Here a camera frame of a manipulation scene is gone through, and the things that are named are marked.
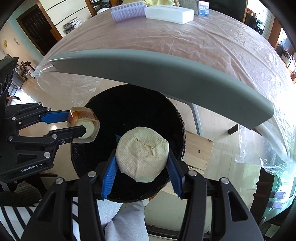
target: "dark brown door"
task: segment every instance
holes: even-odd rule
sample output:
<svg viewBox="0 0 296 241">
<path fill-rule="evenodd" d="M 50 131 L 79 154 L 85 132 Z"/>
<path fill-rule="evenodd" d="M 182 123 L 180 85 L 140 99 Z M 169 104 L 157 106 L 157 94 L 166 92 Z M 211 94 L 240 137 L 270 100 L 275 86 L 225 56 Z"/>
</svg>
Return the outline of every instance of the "dark brown door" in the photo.
<svg viewBox="0 0 296 241">
<path fill-rule="evenodd" d="M 37 4 L 18 17 L 17 21 L 43 55 L 57 43 L 50 31 L 52 27 Z"/>
</svg>

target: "blue rubber grip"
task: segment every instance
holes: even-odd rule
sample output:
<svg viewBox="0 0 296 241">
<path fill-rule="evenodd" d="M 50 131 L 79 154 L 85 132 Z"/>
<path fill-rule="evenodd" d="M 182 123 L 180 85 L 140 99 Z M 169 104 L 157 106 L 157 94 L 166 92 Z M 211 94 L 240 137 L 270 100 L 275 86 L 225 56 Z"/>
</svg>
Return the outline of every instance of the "blue rubber grip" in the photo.
<svg viewBox="0 0 296 241">
<path fill-rule="evenodd" d="M 47 124 L 64 122 L 68 119 L 69 110 L 58 110 L 48 112 L 44 117 L 41 117 L 41 121 Z"/>
<path fill-rule="evenodd" d="M 106 174 L 103 179 L 103 188 L 102 188 L 102 198 L 107 198 L 107 196 L 111 193 L 111 189 L 114 183 L 114 179 L 117 172 L 117 163 L 115 159 L 115 155 L 112 157 L 112 160 L 108 166 Z"/>
<path fill-rule="evenodd" d="M 168 171 L 168 175 L 170 177 L 170 181 L 172 183 L 174 192 L 178 195 L 178 197 L 181 197 L 183 195 L 182 179 L 170 155 L 168 155 L 168 162 L 166 164 L 166 169 Z"/>
</svg>

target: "black garbage bag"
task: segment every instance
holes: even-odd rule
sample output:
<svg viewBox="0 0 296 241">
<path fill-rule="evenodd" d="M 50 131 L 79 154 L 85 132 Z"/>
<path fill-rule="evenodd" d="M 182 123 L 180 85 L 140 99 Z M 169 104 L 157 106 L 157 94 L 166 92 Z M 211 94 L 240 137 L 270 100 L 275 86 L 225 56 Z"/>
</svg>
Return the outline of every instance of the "black garbage bag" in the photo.
<svg viewBox="0 0 296 241">
<path fill-rule="evenodd" d="M 119 85 L 94 96 L 85 107 L 101 123 L 96 139 L 87 144 L 71 143 L 71 159 L 79 177 L 107 161 L 117 147 L 116 136 L 144 126 L 169 142 L 177 159 L 185 152 L 185 125 L 175 106 L 161 93 L 135 85 Z M 117 170 L 111 193 L 114 202 L 136 202 L 155 195 L 169 182 L 166 168 L 151 183 L 137 183 Z"/>
</svg>

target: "crumpled paper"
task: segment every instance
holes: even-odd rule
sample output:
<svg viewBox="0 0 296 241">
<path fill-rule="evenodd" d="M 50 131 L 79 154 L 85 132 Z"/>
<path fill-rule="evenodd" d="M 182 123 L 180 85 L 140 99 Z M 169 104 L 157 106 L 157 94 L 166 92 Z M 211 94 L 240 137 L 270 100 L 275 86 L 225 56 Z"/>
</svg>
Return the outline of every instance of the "crumpled paper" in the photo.
<svg viewBox="0 0 296 241">
<path fill-rule="evenodd" d="M 169 143 L 156 131 L 136 127 L 121 137 L 115 156 L 122 173 L 136 182 L 150 183 L 164 169 L 168 152 Z"/>
</svg>

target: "wooden door frame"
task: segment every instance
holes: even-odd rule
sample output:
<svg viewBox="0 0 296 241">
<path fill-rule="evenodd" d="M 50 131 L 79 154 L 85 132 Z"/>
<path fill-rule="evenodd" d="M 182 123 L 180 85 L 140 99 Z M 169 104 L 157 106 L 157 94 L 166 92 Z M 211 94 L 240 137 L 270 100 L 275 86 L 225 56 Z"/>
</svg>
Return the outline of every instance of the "wooden door frame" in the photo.
<svg viewBox="0 0 296 241">
<path fill-rule="evenodd" d="M 35 4 L 33 7 L 30 7 L 27 11 L 25 11 L 24 13 L 22 13 L 19 17 L 17 17 L 17 22 L 18 22 L 18 24 L 20 25 L 20 27 L 22 28 L 22 30 L 25 32 L 25 34 L 28 36 L 28 38 L 31 40 L 31 42 L 35 45 L 35 47 L 39 50 L 39 52 L 43 55 L 43 56 L 45 56 L 45 53 L 42 51 L 42 49 L 39 47 L 39 45 L 34 41 L 34 39 L 31 37 L 31 35 L 29 34 L 29 32 L 27 31 L 27 29 L 25 28 L 25 26 L 22 24 L 22 22 L 21 22 L 21 18 L 23 18 L 24 16 L 26 16 L 26 15 L 28 15 L 30 12 L 32 12 L 34 9 L 36 9 L 36 8 L 40 8 L 40 10 L 41 10 L 41 12 L 43 13 L 43 15 L 44 15 L 44 17 L 46 18 L 46 20 L 48 21 L 48 23 L 50 24 L 50 26 L 52 27 L 52 29 L 51 29 L 51 33 L 52 33 L 52 35 L 54 36 L 54 38 L 57 40 L 57 41 L 59 41 L 59 40 L 61 40 L 62 39 L 62 36 L 61 36 L 61 34 L 58 32 L 58 30 L 57 30 L 57 28 L 55 27 L 55 25 L 53 24 L 53 22 L 51 21 L 51 19 L 50 19 L 50 17 L 48 16 L 48 14 L 46 13 L 46 11 L 44 10 L 44 8 L 42 7 L 40 7 L 39 6 L 39 4 L 38 3 L 40 3 L 40 1 L 39 0 L 37 0 L 37 4 Z"/>
</svg>

